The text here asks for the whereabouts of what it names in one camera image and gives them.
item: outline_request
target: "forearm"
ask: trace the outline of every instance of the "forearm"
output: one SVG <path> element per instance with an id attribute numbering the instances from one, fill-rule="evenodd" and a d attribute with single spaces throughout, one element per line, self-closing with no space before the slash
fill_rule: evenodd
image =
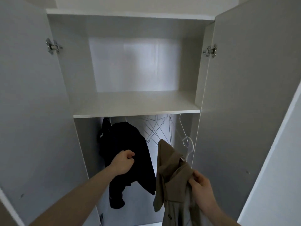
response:
<path id="1" fill-rule="evenodd" d="M 106 167 L 86 183 L 62 197 L 30 226 L 83 225 L 115 175 L 113 167 Z"/>
<path id="2" fill-rule="evenodd" d="M 218 206 L 208 215 L 208 218 L 214 226 L 240 226 L 240 224 L 228 217 Z"/>

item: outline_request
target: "hanging clothes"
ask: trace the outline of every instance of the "hanging clothes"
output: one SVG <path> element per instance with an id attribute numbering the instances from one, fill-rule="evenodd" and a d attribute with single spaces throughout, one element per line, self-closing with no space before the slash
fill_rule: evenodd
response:
<path id="1" fill-rule="evenodd" d="M 164 205 L 162 226 L 200 226 L 201 212 L 192 198 L 188 183 L 193 170 L 181 154 L 164 140 L 159 141 L 157 160 L 155 212 Z"/>
<path id="2" fill-rule="evenodd" d="M 102 129 L 98 134 L 99 154 L 103 157 L 105 166 L 109 166 L 114 157 L 123 151 L 131 150 L 135 153 L 132 168 L 124 175 L 116 176 L 109 186 L 110 206 L 113 209 L 122 208 L 125 203 L 122 192 L 132 182 L 139 184 L 150 194 L 155 195 L 156 176 L 151 162 L 145 138 L 137 128 L 128 122 L 111 125 L 108 118 L 103 119 Z"/>

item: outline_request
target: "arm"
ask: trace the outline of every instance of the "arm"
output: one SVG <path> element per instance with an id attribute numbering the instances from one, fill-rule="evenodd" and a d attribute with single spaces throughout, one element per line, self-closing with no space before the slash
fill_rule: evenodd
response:
<path id="1" fill-rule="evenodd" d="M 189 183 L 196 203 L 214 226 L 240 226 L 217 205 L 208 178 L 198 171 L 194 171 L 193 178 L 189 180 Z"/>
<path id="2" fill-rule="evenodd" d="M 121 151 L 110 166 L 67 193 L 29 226 L 82 226 L 113 178 L 130 170 L 134 155 Z"/>

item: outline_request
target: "left hand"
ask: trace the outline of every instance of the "left hand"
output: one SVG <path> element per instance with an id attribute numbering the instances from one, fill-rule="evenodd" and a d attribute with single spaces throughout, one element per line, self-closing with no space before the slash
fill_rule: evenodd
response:
<path id="1" fill-rule="evenodd" d="M 109 167 L 111 167 L 117 175 L 123 175 L 130 170 L 134 164 L 134 159 L 132 158 L 135 155 L 131 150 L 119 152 L 115 158 L 112 160 Z"/>

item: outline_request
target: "beige coat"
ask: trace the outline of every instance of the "beige coat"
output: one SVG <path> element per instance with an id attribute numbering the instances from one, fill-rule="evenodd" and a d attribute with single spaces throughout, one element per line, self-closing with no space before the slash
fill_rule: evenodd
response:
<path id="1" fill-rule="evenodd" d="M 192 199 L 188 183 L 193 170 L 182 155 L 164 140 L 159 141 L 157 160 L 155 212 L 164 205 L 162 226 L 200 226 L 201 213 Z"/>

